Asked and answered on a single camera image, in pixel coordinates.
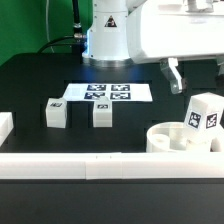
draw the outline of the white box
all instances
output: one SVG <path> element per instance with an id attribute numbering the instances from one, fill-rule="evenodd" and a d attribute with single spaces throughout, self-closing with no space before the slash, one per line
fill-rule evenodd
<path id="1" fill-rule="evenodd" d="M 112 127 L 112 102 L 107 97 L 94 102 L 93 127 Z"/>
<path id="2" fill-rule="evenodd" d="M 47 127 L 65 128 L 67 120 L 67 101 L 63 98 L 49 98 L 46 107 Z"/>
<path id="3" fill-rule="evenodd" d="M 13 129 L 12 113 L 0 113 L 0 146 Z"/>
<path id="4" fill-rule="evenodd" d="M 194 143 L 208 142 L 218 134 L 224 97 L 203 93 L 191 97 L 184 121 L 183 135 Z"/>

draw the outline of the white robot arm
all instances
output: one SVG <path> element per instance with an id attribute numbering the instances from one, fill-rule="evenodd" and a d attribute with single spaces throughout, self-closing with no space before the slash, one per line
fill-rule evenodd
<path id="1" fill-rule="evenodd" d="M 119 67 L 160 62 L 171 91 L 185 88 L 178 60 L 224 64 L 224 2 L 219 0 L 93 0 L 84 63 Z"/>

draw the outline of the green wall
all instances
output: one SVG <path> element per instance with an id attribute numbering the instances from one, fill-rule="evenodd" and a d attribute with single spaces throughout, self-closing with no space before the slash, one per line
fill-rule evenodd
<path id="1" fill-rule="evenodd" d="M 50 0 L 50 39 L 73 34 L 72 0 Z M 86 32 L 92 23 L 92 0 L 79 0 Z M 0 65 L 18 53 L 37 52 L 45 43 L 46 0 L 5 0 L 0 3 Z M 70 51 L 54 48 L 55 52 Z"/>

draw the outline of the black table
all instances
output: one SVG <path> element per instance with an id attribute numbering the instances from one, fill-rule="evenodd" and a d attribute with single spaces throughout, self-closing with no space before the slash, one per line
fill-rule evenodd
<path id="1" fill-rule="evenodd" d="M 144 152 L 147 130 L 183 121 L 191 95 L 220 94 L 215 61 L 179 69 L 188 91 L 172 95 L 159 64 L 105 69 L 82 65 L 70 54 L 16 55 L 0 68 L 0 111 L 13 112 L 15 125 L 1 152 Z M 114 102 L 113 128 L 93 128 L 93 102 L 69 102 L 67 128 L 47 128 L 48 98 L 62 97 L 69 83 L 148 83 L 153 103 Z"/>
<path id="2" fill-rule="evenodd" d="M 16 55 L 0 68 L 0 111 L 13 112 L 15 125 L 1 152 L 145 152 L 146 131 L 183 121 L 191 95 L 224 95 L 216 88 L 215 61 L 184 62 L 179 71 L 188 79 L 188 91 L 172 95 L 159 64 L 105 69 L 82 65 L 71 54 Z M 61 97 L 69 83 L 148 83 L 153 102 L 115 102 L 113 128 L 93 128 L 92 102 L 69 102 L 67 128 L 47 128 L 48 98 Z M 223 179 L 1 180 L 0 219 L 7 224 L 223 223 L 223 184 Z"/>

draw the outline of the marker sticker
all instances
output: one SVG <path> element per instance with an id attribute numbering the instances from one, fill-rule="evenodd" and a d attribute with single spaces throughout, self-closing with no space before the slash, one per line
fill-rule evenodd
<path id="1" fill-rule="evenodd" d="M 130 85 L 111 85 L 111 91 L 130 91 Z"/>
<path id="2" fill-rule="evenodd" d="M 107 85 L 98 85 L 98 84 L 93 84 L 93 85 L 88 85 L 87 90 L 88 91 L 106 91 Z"/>
<path id="3" fill-rule="evenodd" d="M 108 104 L 99 104 L 97 105 L 97 109 L 108 109 L 109 105 Z"/>
<path id="4" fill-rule="evenodd" d="M 201 121 L 201 115 L 195 112 L 191 112 L 190 119 L 188 121 L 188 125 L 198 129 Z"/>
<path id="5" fill-rule="evenodd" d="M 110 95 L 111 100 L 130 100 L 131 93 L 111 93 Z"/>
<path id="6" fill-rule="evenodd" d="M 217 113 L 207 116 L 206 129 L 216 127 L 217 125 Z"/>
<path id="7" fill-rule="evenodd" d="M 87 92 L 86 94 L 85 94 L 85 97 L 84 97 L 84 99 L 85 100 L 97 100 L 97 99 L 99 99 L 101 96 L 105 96 L 105 93 L 96 93 L 96 92 L 94 92 L 94 93 L 91 93 L 91 92 Z"/>
<path id="8" fill-rule="evenodd" d="M 107 23 L 105 24 L 104 27 L 117 27 L 113 16 L 110 16 L 110 18 L 107 20 Z"/>
<path id="9" fill-rule="evenodd" d="M 62 103 L 52 103 L 50 106 L 51 107 L 60 107 Z"/>

